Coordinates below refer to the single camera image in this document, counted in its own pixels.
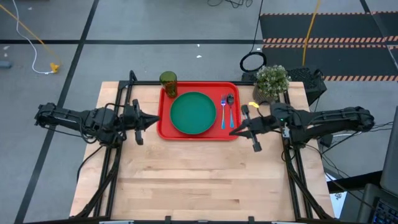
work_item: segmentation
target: orange striped tape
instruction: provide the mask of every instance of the orange striped tape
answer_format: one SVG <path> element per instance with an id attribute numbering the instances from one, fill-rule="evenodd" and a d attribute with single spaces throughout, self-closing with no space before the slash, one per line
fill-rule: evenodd
<path id="1" fill-rule="evenodd" d="M 373 15 L 377 13 L 397 13 L 398 11 L 373 11 L 371 12 Z"/>
<path id="2" fill-rule="evenodd" d="M 398 75 L 373 75 L 373 76 L 352 76 L 333 75 L 322 77 L 325 81 L 398 81 Z"/>
<path id="3" fill-rule="evenodd" d="M 384 44 L 308 44 L 308 48 L 386 48 Z M 303 44 L 264 44 L 262 48 L 304 48 Z"/>
<path id="4" fill-rule="evenodd" d="M 294 44 L 304 44 L 306 38 L 266 38 L 262 40 L 264 43 L 278 43 L 278 44 L 286 44 L 286 43 L 294 43 Z M 389 37 L 320 37 L 320 38 L 309 38 L 308 43 L 315 44 L 337 44 L 337 43 L 384 43 L 386 41 L 398 41 L 397 36 L 389 36 Z"/>
<path id="5" fill-rule="evenodd" d="M 312 12 L 294 12 L 294 13 L 263 13 L 262 16 L 294 16 L 294 15 L 312 15 Z M 318 12 L 317 15 L 366 15 L 370 12 Z"/>

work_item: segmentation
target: black floor mat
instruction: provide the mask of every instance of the black floor mat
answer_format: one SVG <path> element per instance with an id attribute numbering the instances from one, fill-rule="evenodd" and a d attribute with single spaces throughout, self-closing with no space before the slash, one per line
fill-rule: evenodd
<path id="1" fill-rule="evenodd" d="M 296 38 L 296 43 L 302 43 L 311 18 L 312 14 L 263 14 L 260 18 L 263 39 L 266 43 L 293 43 Z M 382 42 L 370 13 L 317 14 L 311 38 L 313 43 Z"/>
<path id="2" fill-rule="evenodd" d="M 265 45 L 262 51 L 268 65 L 302 65 L 303 45 Z M 309 45 L 305 66 L 321 69 L 326 80 L 391 81 L 398 75 L 385 45 Z"/>

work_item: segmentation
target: plant pot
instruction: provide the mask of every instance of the plant pot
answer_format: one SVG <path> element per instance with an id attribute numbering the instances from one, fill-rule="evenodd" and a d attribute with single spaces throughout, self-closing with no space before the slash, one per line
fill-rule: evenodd
<path id="1" fill-rule="evenodd" d="M 268 103 L 271 104 L 273 102 L 275 102 L 275 98 L 272 96 L 269 96 L 265 93 L 263 93 L 262 91 L 260 91 L 259 87 L 254 84 L 254 89 L 253 89 L 253 99 L 257 104 L 263 104 L 263 103 Z"/>

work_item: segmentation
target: blue utensil handle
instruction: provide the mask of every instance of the blue utensil handle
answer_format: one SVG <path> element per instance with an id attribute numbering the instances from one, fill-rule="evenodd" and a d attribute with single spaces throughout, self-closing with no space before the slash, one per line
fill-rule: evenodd
<path id="1" fill-rule="evenodd" d="M 224 116 L 224 106 L 223 106 L 223 121 L 221 122 L 221 128 L 225 129 L 225 116 Z"/>
<path id="2" fill-rule="evenodd" d="M 230 117 L 230 120 L 231 120 L 231 121 L 229 122 L 229 127 L 230 127 L 230 128 L 233 128 L 233 127 L 234 127 L 234 118 L 233 118 L 233 115 L 232 115 L 232 108 L 229 109 L 229 114 L 230 114 L 229 117 Z"/>

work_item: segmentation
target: yellow cable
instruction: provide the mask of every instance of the yellow cable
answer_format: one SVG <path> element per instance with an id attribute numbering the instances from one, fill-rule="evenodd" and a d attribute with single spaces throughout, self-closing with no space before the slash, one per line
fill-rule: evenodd
<path id="1" fill-rule="evenodd" d="M 309 39 L 309 37 L 310 37 L 312 25 L 313 25 L 313 22 L 314 22 L 314 20 L 315 20 L 315 16 L 316 16 L 316 14 L 317 14 L 317 12 L 318 12 L 318 9 L 319 9 L 320 4 L 321 4 L 321 0 L 318 0 L 318 2 L 317 2 L 317 7 L 315 8 L 315 12 L 313 12 L 313 15 L 312 15 L 310 27 L 308 28 L 307 37 L 305 38 L 302 66 L 305 65 L 305 53 L 306 53 L 306 51 L 307 51 L 308 39 Z"/>
<path id="2" fill-rule="evenodd" d="M 12 16 L 16 21 L 18 21 L 18 18 L 16 16 L 13 15 L 12 12 L 8 11 L 8 9 L 6 9 L 2 4 L 0 4 L 0 8 L 2 10 L 4 10 L 6 13 L 8 13 L 10 16 Z M 21 21 L 18 21 L 19 24 L 28 32 L 30 33 L 34 38 L 36 38 L 36 40 L 38 40 L 43 47 L 47 50 L 48 53 L 50 53 L 51 55 L 53 55 L 59 62 L 59 66 L 62 65 L 62 61 L 60 59 L 60 57 L 58 57 L 58 55 L 56 53 L 54 53 L 42 40 L 40 40 L 32 31 L 29 30 L 28 27 L 25 26 L 25 24 L 23 24 Z"/>

